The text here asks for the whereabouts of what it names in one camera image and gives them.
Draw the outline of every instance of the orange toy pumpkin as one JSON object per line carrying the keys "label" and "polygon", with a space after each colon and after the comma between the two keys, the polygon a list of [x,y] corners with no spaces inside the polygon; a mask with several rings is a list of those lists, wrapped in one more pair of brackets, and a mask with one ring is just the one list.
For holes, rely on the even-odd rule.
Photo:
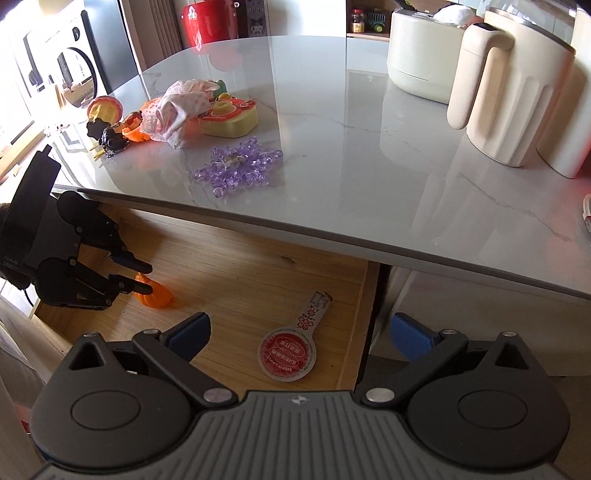
{"label": "orange toy pumpkin", "polygon": [[145,275],[138,273],[135,276],[136,281],[148,284],[152,287],[152,293],[150,295],[142,295],[135,293],[140,303],[150,307],[151,309],[161,309],[168,305],[173,299],[173,294],[164,285],[161,285],[157,281],[150,280]]}

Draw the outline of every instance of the marble tabletop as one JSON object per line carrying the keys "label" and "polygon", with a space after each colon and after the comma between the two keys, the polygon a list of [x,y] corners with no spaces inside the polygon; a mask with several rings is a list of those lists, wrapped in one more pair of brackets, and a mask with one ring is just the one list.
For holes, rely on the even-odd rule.
{"label": "marble tabletop", "polygon": [[57,183],[384,254],[373,260],[400,255],[591,298],[589,175],[565,179],[537,155],[515,169],[481,154],[447,124],[445,105],[389,81],[387,48],[330,37],[219,42],[177,53],[115,92],[127,111],[192,78],[222,79],[255,99],[252,135],[284,152],[267,187],[218,199],[190,180],[211,147],[241,141],[195,129],[179,150],[134,144],[105,164],[73,160],[55,142]]}

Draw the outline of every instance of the open drawer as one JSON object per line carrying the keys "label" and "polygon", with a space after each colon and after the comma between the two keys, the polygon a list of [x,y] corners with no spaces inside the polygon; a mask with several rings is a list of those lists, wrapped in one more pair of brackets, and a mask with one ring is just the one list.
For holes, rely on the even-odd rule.
{"label": "open drawer", "polygon": [[[153,265],[150,275],[175,295],[165,309],[150,309],[120,295],[102,312],[41,304],[34,320],[65,353],[82,333],[128,340],[146,328],[167,330],[195,312],[212,320],[209,344],[193,360],[240,396],[246,390],[352,389],[374,302],[378,264],[235,233],[153,213],[104,206],[130,251]],[[133,274],[104,252],[83,246],[79,261],[104,274]],[[292,324],[316,291],[333,302],[314,332],[317,360],[290,383],[266,376],[257,360],[267,332]]]}

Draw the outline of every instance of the pink cloth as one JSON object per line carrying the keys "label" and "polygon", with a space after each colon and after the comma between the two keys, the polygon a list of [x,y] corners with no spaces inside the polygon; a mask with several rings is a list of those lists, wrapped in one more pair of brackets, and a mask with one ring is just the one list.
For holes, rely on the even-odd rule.
{"label": "pink cloth", "polygon": [[168,142],[179,148],[185,122],[211,108],[209,99],[219,85],[209,80],[179,80],[174,82],[158,103],[144,112],[139,128],[158,142]]}

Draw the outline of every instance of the blue gripper pad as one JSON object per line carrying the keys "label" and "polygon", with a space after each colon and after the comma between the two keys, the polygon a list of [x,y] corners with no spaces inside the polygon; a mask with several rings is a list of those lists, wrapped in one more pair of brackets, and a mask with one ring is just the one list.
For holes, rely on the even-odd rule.
{"label": "blue gripper pad", "polygon": [[439,334],[405,313],[397,312],[390,321],[390,340],[410,362],[433,349]]}
{"label": "blue gripper pad", "polygon": [[209,342],[212,325],[209,316],[196,313],[174,327],[165,345],[179,357],[190,362]]}

